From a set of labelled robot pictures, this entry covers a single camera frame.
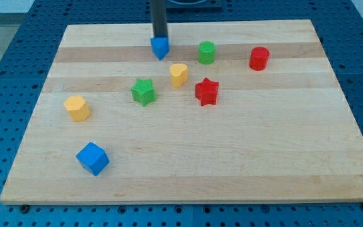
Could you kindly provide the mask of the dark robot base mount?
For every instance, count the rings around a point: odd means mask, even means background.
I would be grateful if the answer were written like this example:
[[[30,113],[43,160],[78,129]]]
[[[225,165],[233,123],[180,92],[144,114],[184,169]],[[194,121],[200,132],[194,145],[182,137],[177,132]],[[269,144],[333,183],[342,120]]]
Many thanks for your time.
[[[221,9],[222,0],[167,0],[167,10],[179,9]]]

